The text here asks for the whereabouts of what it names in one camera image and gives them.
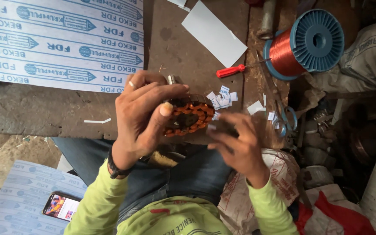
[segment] floor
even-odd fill
[[[0,188],[15,160],[57,168],[62,153],[50,138],[0,135]]]

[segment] blue plastic spool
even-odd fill
[[[295,59],[308,72],[324,72],[335,66],[345,46],[345,36],[337,19],[328,11],[313,9],[303,13],[292,25],[290,46]],[[269,57],[272,40],[267,40],[263,50],[264,59]],[[283,81],[298,76],[285,76],[275,70],[271,61],[266,61],[269,72]]]

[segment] screwdriver handle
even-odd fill
[[[227,68],[227,69],[218,70],[216,75],[217,75],[218,78],[223,78],[223,77],[227,77],[229,75],[235,74],[237,72],[243,72],[244,68],[245,68],[245,66],[243,64],[241,64],[237,67],[230,67],[230,68]]]

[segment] bracelet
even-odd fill
[[[110,169],[112,170],[111,179],[116,179],[118,176],[128,176],[130,174],[130,172],[132,171],[131,169],[128,169],[128,170],[118,169],[118,167],[115,165],[114,161],[112,161],[112,147],[108,151],[107,162],[108,162]]]

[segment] wooden workbench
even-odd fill
[[[224,4],[218,1],[203,2],[251,49],[237,64],[253,62],[253,49],[262,50],[264,43],[255,36],[260,27],[262,9],[249,10],[248,4],[238,0],[227,0]],[[195,3],[196,0],[188,0],[187,7],[192,8]],[[292,25],[296,4],[296,0],[278,1],[279,24],[275,21],[279,28],[286,29]],[[164,76],[178,75],[184,83],[190,85],[192,93],[207,95],[214,91],[217,94],[222,85],[229,87],[230,92],[243,93],[243,100],[234,102],[232,107],[219,112],[241,112],[258,99],[263,103],[264,86],[256,69],[224,79],[216,77],[216,70],[223,66],[181,25],[187,14],[188,12],[165,0],[144,2],[144,51],[145,58],[149,57],[145,68],[157,72],[160,70]],[[281,81],[277,84],[286,102],[289,86]],[[118,135],[114,108],[116,96],[0,82],[0,133],[115,139]],[[266,130],[261,132],[265,146],[280,148],[281,143],[271,132],[269,125],[266,125],[263,112],[258,112],[253,117],[259,129]],[[84,120],[108,118],[112,118],[112,121],[105,124],[84,123]],[[165,138],[164,141],[205,144],[209,139],[203,131],[183,137]]]

